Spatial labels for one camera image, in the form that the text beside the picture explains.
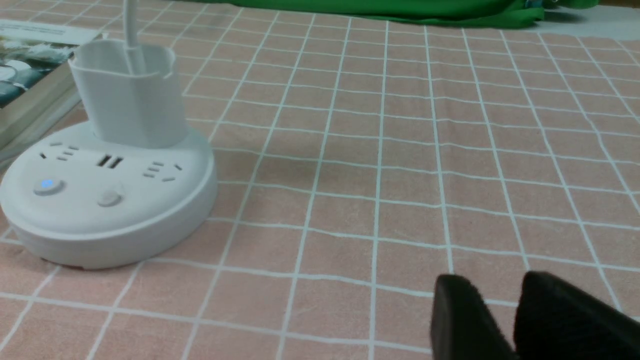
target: white power strip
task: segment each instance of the white power strip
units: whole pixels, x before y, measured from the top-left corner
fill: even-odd
[[[0,199],[32,253],[95,269],[180,242],[209,216],[216,187],[213,153],[196,130],[173,147],[143,149],[103,142],[84,122],[20,155]]]
[[[133,1],[126,42],[94,40],[70,61],[89,121],[31,146],[0,184],[18,239],[62,265],[149,258],[192,233],[216,198],[213,152],[184,118],[175,53],[138,45]]]

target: power button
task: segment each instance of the power button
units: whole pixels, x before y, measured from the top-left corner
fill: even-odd
[[[122,201],[122,195],[115,190],[107,190],[98,198],[98,205],[103,208],[108,208],[110,206],[117,205],[120,201]]]
[[[62,191],[64,187],[64,181],[50,177],[37,181],[33,186],[33,193],[38,196],[54,195]]]

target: round power strip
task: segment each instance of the round power strip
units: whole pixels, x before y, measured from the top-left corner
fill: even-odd
[[[0,205],[32,253],[62,265],[109,268],[147,259],[211,213],[216,167],[189,129],[165,149],[103,142],[89,122],[23,152],[0,185]]]

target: cable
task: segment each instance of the cable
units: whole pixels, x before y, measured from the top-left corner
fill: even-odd
[[[142,75],[146,73],[145,58],[142,47],[138,43],[138,29],[136,28],[137,0],[124,0],[124,38],[125,55],[129,74]]]

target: green fabric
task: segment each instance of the green fabric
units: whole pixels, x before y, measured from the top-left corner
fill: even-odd
[[[544,19],[543,8],[525,8],[525,0],[194,0],[249,8],[336,13],[414,24],[520,29]],[[559,0],[573,8],[598,0]]]

